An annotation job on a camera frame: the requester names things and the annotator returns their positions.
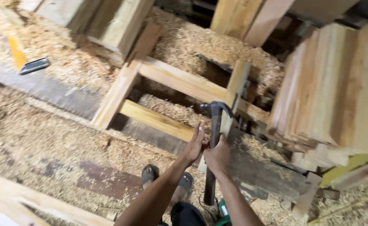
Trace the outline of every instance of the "person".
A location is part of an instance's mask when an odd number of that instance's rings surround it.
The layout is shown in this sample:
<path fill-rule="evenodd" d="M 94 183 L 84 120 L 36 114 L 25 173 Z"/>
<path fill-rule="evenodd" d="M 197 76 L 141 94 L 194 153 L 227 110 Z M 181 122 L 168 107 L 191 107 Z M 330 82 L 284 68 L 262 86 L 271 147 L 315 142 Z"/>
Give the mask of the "person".
<path fill-rule="evenodd" d="M 261 220 L 242 196 L 228 172 L 229 146 L 221 135 L 213 149 L 205 149 L 205 131 L 200 123 L 195 127 L 192 140 L 182 154 L 160 177 L 156 167 L 147 165 L 142 172 L 144 191 L 136 198 L 114 226 L 157 226 L 166 225 L 161 218 L 169 203 L 173 226 L 205 226 L 206 222 L 197 208 L 183 202 L 190 192 L 192 176 L 186 168 L 203 152 L 209 169 L 214 173 L 226 201 L 227 211 L 233 226 L 262 226 Z"/>

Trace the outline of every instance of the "hand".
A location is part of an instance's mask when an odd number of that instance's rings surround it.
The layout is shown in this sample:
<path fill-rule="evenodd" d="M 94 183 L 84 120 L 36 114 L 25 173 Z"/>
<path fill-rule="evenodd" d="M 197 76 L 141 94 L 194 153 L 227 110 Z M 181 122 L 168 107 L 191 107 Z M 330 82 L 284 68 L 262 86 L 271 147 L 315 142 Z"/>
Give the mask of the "hand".
<path fill-rule="evenodd" d="M 223 134 L 220 135 L 219 143 L 215 148 L 204 151 L 206 165 L 215 174 L 216 178 L 228 174 L 230 163 L 230 148 Z"/>
<path fill-rule="evenodd" d="M 194 128 L 194 135 L 192 140 L 187 144 L 181 157 L 188 161 L 188 166 L 191 166 L 195 160 L 198 159 L 199 155 L 205 149 L 205 145 L 208 144 L 208 140 L 205 137 L 205 130 L 200 127 L 201 122 L 198 122 Z"/>

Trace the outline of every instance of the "hammer head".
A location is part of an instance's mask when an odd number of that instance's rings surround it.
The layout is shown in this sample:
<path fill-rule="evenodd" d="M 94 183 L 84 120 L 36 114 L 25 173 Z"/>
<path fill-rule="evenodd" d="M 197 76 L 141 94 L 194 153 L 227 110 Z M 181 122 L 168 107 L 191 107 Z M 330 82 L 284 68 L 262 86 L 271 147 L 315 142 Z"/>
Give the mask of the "hammer head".
<path fill-rule="evenodd" d="M 221 101 L 212 101 L 210 104 L 203 103 L 201 104 L 201 109 L 207 110 L 212 116 L 221 116 L 224 110 L 230 118 L 235 117 L 230 107 Z"/>

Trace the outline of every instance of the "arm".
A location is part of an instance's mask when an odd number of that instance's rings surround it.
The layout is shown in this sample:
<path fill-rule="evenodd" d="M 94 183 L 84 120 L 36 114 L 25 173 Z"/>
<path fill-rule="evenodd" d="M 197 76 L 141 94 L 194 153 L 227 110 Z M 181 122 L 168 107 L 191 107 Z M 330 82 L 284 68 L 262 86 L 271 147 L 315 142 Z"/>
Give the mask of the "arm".
<path fill-rule="evenodd" d="M 114 226 L 159 224 L 185 169 L 191 166 L 201 153 L 205 132 L 199 125 L 200 123 L 195 127 L 192 140 L 178 159 L 136 198 Z"/>
<path fill-rule="evenodd" d="M 213 149 L 206 149 L 204 157 L 207 166 L 214 173 L 226 201 L 227 211 L 234 226 L 262 226 L 263 223 L 249 206 L 228 173 L 230 148 L 224 135 Z"/>

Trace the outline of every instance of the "hammer handle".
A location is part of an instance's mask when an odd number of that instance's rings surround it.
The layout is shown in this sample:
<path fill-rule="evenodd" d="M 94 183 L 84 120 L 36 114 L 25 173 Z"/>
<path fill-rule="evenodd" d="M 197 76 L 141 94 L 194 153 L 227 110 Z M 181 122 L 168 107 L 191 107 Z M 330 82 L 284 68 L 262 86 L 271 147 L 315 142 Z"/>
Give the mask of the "hammer handle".
<path fill-rule="evenodd" d="M 219 143 L 220 139 L 220 126 L 222 122 L 222 116 L 212 116 L 212 127 L 210 132 L 210 148 L 214 148 Z M 214 205 L 214 192 L 216 186 L 216 177 L 212 171 L 207 168 L 206 170 L 206 185 L 204 203 L 207 205 Z"/>

